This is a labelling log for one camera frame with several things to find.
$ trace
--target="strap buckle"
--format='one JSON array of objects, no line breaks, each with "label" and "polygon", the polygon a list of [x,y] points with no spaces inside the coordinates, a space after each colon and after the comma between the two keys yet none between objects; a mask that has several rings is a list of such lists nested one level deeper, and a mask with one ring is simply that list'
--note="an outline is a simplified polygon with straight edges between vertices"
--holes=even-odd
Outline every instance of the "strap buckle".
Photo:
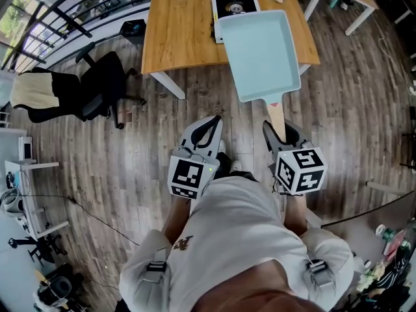
[{"label": "strap buckle", "polygon": [[146,267],[147,272],[166,272],[166,262],[164,261],[153,261]]},{"label": "strap buckle", "polygon": [[307,264],[307,271],[310,273],[312,281],[318,287],[334,285],[331,272],[325,261],[318,259],[311,260],[311,262]]}]

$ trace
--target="chair wheel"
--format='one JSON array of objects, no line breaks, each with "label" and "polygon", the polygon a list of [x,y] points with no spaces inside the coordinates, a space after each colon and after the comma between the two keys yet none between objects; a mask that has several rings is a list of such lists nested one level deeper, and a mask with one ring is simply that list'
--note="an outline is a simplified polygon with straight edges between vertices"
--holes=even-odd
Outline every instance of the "chair wheel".
[{"label": "chair wheel", "polygon": [[16,241],[13,238],[10,238],[8,240],[8,244],[10,245],[11,248],[18,248],[18,245],[16,244]]}]

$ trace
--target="wooden handle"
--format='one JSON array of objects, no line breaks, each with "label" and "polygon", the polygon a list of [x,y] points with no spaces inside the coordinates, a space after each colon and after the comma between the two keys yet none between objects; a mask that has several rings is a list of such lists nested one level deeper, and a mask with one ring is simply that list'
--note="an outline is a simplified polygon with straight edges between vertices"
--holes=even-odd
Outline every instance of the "wooden handle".
[{"label": "wooden handle", "polygon": [[267,105],[268,115],[272,122],[272,126],[282,141],[286,141],[285,117],[283,115],[283,105]]}]

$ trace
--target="foot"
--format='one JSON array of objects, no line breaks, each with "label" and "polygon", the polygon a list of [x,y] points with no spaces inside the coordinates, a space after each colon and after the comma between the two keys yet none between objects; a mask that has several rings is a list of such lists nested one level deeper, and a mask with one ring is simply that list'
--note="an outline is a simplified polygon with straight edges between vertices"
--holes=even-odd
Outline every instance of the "foot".
[{"label": "foot", "polygon": [[221,139],[220,141],[220,146],[218,147],[218,152],[219,153],[226,153],[226,143],[224,142],[224,140]]},{"label": "foot", "polygon": [[231,163],[230,173],[234,172],[234,171],[241,171],[241,170],[242,170],[242,165],[241,165],[240,161],[234,161],[234,162]]}]

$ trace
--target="headphones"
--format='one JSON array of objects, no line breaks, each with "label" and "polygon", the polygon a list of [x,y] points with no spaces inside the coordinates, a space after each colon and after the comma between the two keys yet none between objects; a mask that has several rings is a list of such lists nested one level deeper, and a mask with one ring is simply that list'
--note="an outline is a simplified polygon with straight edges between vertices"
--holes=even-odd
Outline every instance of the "headphones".
[{"label": "headphones", "polygon": [[1,193],[0,210],[9,217],[22,217],[25,215],[23,210],[23,198],[16,187]]}]

